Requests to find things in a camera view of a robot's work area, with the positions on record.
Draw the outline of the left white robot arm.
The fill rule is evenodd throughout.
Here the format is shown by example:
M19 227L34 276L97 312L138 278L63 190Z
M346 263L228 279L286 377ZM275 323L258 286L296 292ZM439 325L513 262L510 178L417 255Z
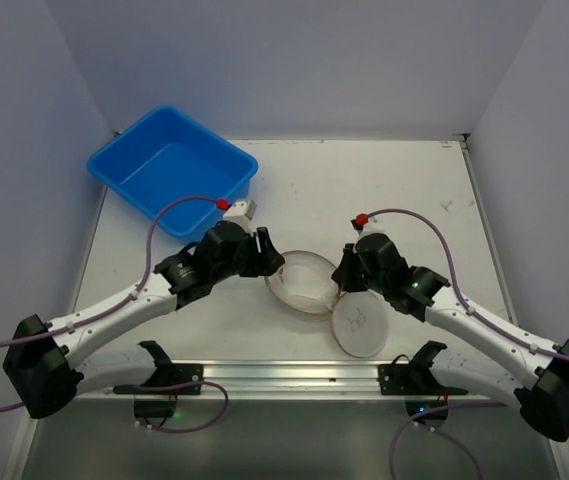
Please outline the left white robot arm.
M184 382L154 341L138 343L126 353L122 367L98 367L96 353L143 323L208 296L230 277L270 277L284 263L267 228L248 233L236 223L220 221L131 287L65 317L43 322L31 315L22 320L3 370L34 419L51 416L94 390L157 391Z

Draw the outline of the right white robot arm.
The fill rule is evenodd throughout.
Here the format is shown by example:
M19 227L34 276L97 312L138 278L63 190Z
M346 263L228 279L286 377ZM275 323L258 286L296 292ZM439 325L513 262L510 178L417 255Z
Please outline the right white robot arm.
M411 363L430 382L508 405L546 438L569 439L569 339L558 344L469 301L450 279L409 265L381 232L345 244L332 279L347 293L374 292L472 348L448 356L444 344L423 346Z

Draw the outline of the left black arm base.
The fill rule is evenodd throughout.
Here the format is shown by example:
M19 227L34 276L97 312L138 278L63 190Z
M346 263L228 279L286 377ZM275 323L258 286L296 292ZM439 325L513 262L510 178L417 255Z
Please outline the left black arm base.
M150 355L153 368L150 377L141 384L126 383L115 386L117 395L166 395L162 400L135 400L133 415L136 420L162 427L177 412L178 395L199 395L199 385L187 386L181 390L159 391L160 387L182 385L204 379L204 366L200 363L174 363L169 355L155 341L139 343L143 351Z

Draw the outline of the white bra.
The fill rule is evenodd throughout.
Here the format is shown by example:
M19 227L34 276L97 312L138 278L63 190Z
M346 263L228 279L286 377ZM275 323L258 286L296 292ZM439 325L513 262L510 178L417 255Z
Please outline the white bra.
M278 274L281 290L287 297L320 299L327 292L321 271L306 265L289 265Z

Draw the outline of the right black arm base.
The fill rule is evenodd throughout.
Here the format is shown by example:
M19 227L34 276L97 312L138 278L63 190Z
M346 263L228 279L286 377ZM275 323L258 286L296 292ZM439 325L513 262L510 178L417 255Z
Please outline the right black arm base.
M428 341L411 358L400 354L390 363L379 364L380 394L404 396L409 416L445 406L451 395L466 396L467 390L443 386L431 371L436 356L446 349L442 342Z

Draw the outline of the round beige mesh laundry bag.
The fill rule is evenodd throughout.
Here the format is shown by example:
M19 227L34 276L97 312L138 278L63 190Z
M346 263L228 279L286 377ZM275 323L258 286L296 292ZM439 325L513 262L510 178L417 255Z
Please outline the round beige mesh laundry bag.
M338 346L349 356L369 359L380 353L389 338L388 314L384 303L371 292L342 293L332 281L337 268L327 258L306 250L283 254L284 265L265 279L270 292L293 310L330 322ZM327 292L320 299L287 297L281 290L278 274L289 265L306 265L321 271Z

